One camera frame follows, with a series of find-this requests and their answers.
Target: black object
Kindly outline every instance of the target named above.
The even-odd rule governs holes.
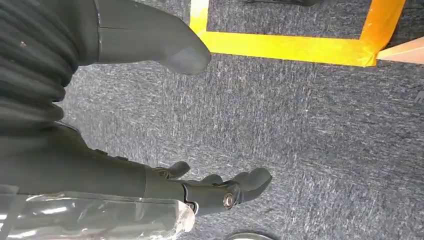
[[[321,0],[241,0],[241,1],[247,2],[247,3],[264,2],[264,3],[274,3],[274,4],[293,4],[293,5],[310,7],[317,4]]]
[[[202,72],[211,54],[179,18],[129,0],[0,0],[0,19],[0,185],[23,195],[179,200],[205,215],[253,200],[270,183],[264,168],[227,182],[178,181],[186,163],[153,169],[108,156],[58,122],[63,111],[52,102],[80,65],[154,60]]]

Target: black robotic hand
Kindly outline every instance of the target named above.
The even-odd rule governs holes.
[[[211,54],[180,19],[129,0],[0,0],[0,185],[22,195],[80,192],[179,200],[198,215],[257,198],[264,168],[223,182],[176,180],[190,168],[150,168],[87,147],[52,102],[80,65],[157,61],[202,72]]]

